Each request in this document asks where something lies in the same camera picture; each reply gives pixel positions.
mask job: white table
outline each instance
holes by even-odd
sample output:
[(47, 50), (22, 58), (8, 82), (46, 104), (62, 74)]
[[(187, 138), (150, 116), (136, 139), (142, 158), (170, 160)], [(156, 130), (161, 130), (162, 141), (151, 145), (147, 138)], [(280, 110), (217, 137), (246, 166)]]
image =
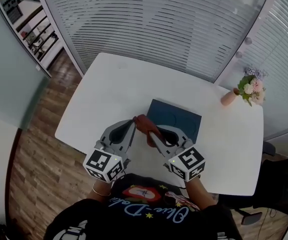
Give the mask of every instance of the white table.
[[(228, 90), (200, 78), (149, 62), (100, 53), (80, 82), (55, 133), (56, 138), (88, 153), (104, 130), (121, 120), (146, 114), (152, 99), (202, 116), (195, 148), (206, 159), (201, 181), (211, 193), (253, 195), (261, 165), (263, 109), (241, 97), (228, 107)], [(127, 170), (176, 184), (163, 157), (136, 131)]]

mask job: black t-shirt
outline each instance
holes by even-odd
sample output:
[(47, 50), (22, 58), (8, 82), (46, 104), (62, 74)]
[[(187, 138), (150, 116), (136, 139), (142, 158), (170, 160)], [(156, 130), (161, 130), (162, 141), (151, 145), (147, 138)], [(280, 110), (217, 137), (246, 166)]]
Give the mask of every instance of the black t-shirt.
[(60, 232), (78, 226), (87, 240), (120, 234), (127, 239), (156, 235), (242, 239), (230, 210), (213, 205), (200, 211), (178, 187), (134, 174), (114, 184), (107, 203), (84, 199), (65, 209), (48, 226), (44, 240), (53, 240), (56, 235), (60, 239)]

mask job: wooden floor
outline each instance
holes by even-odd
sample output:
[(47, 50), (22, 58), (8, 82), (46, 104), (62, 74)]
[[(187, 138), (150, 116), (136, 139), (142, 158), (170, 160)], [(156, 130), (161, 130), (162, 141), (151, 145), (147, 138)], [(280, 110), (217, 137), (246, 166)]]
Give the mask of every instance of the wooden floor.
[[(57, 125), (81, 77), (63, 51), (50, 69), (52, 79), (42, 95), (27, 131), (16, 150), (9, 189), (9, 215), (16, 219), (27, 239), (41, 240), (54, 217), (83, 199), (93, 179), (82, 166), (85, 155), (54, 137)], [(244, 240), (280, 240), (288, 226), (288, 215), (266, 208), (261, 220), (242, 226), (242, 216), (233, 212)]]

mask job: blue placemat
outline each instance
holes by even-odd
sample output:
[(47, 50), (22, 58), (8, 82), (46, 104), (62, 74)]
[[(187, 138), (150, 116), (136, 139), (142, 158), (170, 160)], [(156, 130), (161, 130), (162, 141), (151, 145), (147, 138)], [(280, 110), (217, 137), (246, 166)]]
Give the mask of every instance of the blue placemat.
[(155, 125), (173, 126), (181, 129), (193, 143), (196, 143), (201, 115), (153, 99), (147, 117)]

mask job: flower vase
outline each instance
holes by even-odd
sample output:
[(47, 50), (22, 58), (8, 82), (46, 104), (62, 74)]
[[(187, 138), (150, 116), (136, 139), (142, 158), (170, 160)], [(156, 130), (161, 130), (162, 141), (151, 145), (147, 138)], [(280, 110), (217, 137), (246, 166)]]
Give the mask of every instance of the flower vase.
[(230, 105), (235, 98), (239, 95), (239, 90), (237, 88), (234, 88), (230, 92), (226, 93), (221, 99), (220, 102), (223, 106), (228, 106)]

